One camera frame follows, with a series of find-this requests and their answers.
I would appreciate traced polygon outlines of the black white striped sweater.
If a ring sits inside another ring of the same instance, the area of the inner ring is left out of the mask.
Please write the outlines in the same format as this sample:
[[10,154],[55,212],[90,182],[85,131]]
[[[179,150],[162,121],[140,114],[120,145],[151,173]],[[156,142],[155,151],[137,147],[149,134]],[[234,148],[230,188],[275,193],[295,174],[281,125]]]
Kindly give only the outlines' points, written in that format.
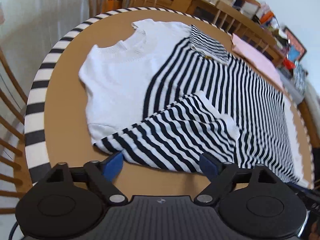
[[79,70],[94,146],[126,161],[200,172],[204,153],[265,165],[307,186],[288,98],[194,25],[151,19],[114,46],[93,46]]

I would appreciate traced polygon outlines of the folded pink cloth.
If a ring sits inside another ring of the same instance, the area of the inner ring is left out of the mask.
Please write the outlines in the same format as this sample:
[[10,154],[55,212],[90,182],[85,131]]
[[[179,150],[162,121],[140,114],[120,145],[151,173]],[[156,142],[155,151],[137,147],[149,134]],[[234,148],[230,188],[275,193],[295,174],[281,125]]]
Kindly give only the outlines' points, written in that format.
[[283,90],[283,83],[273,63],[253,46],[243,41],[239,36],[232,35],[233,52],[246,59],[259,72],[267,76],[274,84]]

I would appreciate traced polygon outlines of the framed picture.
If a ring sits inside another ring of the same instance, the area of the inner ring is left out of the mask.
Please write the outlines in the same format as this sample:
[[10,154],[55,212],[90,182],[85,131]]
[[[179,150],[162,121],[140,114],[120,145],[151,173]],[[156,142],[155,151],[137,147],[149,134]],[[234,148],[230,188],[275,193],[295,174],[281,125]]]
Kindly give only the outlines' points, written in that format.
[[283,32],[287,35],[290,44],[289,52],[287,54],[288,59],[292,62],[300,61],[306,54],[307,49],[287,26],[284,27]]

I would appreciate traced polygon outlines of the wooden sideboard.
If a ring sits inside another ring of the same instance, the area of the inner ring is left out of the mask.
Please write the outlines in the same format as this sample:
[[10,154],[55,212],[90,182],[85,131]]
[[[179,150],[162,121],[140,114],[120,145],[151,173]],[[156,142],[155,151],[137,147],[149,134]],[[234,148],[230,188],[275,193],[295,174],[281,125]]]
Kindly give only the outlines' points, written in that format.
[[224,2],[213,5],[205,0],[137,0],[147,7],[158,7],[179,11],[201,18],[230,34],[236,34],[262,52],[279,67],[285,58],[271,33],[261,28],[236,9]]

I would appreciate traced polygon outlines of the wooden chair right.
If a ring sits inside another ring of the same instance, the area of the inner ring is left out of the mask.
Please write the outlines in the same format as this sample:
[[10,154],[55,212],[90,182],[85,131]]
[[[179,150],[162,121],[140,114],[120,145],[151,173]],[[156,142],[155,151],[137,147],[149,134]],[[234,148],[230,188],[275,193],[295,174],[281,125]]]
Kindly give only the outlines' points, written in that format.
[[279,67],[285,55],[269,31],[244,16],[233,7],[219,1],[213,24],[229,34],[235,34],[265,55],[275,67]]

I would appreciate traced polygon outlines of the white cabinet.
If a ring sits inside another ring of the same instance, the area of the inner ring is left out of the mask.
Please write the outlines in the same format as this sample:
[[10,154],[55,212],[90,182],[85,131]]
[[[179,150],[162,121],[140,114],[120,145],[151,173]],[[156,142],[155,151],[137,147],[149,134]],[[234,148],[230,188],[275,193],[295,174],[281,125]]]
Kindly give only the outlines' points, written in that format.
[[1,0],[1,48],[12,64],[38,65],[87,18],[87,0]]

